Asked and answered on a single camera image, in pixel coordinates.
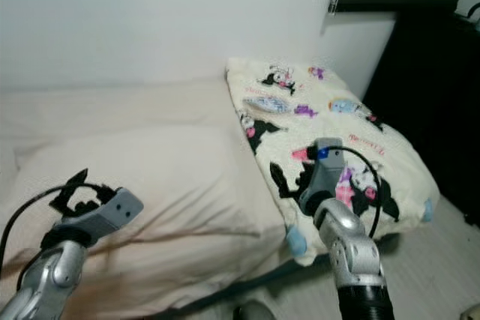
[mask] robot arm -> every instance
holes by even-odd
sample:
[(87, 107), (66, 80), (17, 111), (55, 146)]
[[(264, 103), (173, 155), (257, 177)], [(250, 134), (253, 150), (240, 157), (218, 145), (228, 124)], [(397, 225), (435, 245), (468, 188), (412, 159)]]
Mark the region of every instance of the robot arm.
[(25, 272), (19, 291), (0, 312), (0, 320), (60, 319), (68, 297), (80, 282), (87, 248), (127, 225), (142, 209), (141, 201), (121, 188), (101, 206), (89, 202), (77, 212), (69, 211), (70, 215), (81, 215), (62, 218), (45, 235), (40, 255)]
[(330, 254), (343, 320), (394, 320), (380, 254), (361, 220), (344, 203), (327, 199), (313, 221)]

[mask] dark cabinet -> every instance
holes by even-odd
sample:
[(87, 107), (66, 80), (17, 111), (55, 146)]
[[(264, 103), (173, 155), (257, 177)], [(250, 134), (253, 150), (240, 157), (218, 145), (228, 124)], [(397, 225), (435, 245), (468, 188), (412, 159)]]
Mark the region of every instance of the dark cabinet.
[(401, 13), (363, 101), (411, 141), (442, 194), (480, 225), (479, 81), (472, 24)]

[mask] light gray floor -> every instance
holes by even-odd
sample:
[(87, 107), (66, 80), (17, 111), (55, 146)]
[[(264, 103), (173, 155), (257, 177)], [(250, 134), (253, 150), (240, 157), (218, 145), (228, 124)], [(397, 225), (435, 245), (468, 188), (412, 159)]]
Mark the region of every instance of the light gray floor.
[[(432, 224), (401, 235), (383, 250), (382, 263), (397, 320), (459, 319), (467, 307), (480, 303), (480, 230), (467, 225), (445, 199)], [(188, 320), (231, 319), (233, 307), (245, 298), (265, 302), (277, 320), (341, 319), (328, 269), (305, 269)]]

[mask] mattress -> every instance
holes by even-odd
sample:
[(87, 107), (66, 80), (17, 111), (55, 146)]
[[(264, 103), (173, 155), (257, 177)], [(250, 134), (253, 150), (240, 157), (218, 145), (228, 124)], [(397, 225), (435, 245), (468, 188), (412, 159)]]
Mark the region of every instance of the mattress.
[[(238, 140), (244, 154), (238, 159), (241, 176), (248, 176), (248, 191), (259, 200), (254, 203), (259, 236), (184, 236), (91, 255), (82, 282), (68, 302), (66, 319), (122, 319), (183, 307), (288, 260), (279, 251), (285, 238), (283, 218), (243, 136), (223, 79), (158, 87), (2, 94), (2, 198), (15, 172), (39, 148), (79, 136), (162, 124), (221, 127)], [(15, 279), (2, 280), (2, 296), (13, 294)]]

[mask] pillow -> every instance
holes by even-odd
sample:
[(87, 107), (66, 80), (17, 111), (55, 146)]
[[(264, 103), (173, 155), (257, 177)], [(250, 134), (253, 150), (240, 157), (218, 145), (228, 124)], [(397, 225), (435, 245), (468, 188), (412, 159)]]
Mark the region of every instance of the pillow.
[[(25, 201), (88, 168), (87, 182), (125, 187), (144, 204), (130, 224), (94, 246), (167, 241), (184, 235), (258, 235), (234, 161), (235, 142), (214, 127), (163, 126), (69, 140), (39, 150), (15, 180), (4, 221)], [(94, 196), (78, 189), (69, 206)], [(41, 200), (20, 216), (6, 261), (24, 262), (59, 219)]]

